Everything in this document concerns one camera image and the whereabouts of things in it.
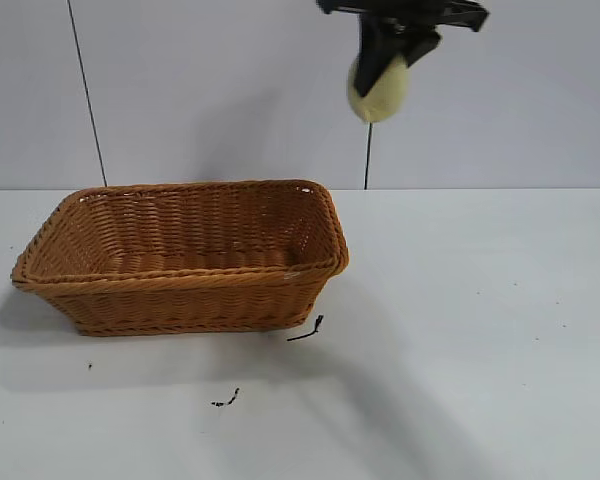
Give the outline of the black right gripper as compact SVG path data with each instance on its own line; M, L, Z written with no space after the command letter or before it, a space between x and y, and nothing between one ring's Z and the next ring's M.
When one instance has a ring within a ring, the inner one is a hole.
M367 96L395 60L408 66L435 50L440 25L479 32L489 11L475 1L460 0L317 0L325 14L342 12L358 17L360 32L354 88ZM403 40L405 32L410 32Z

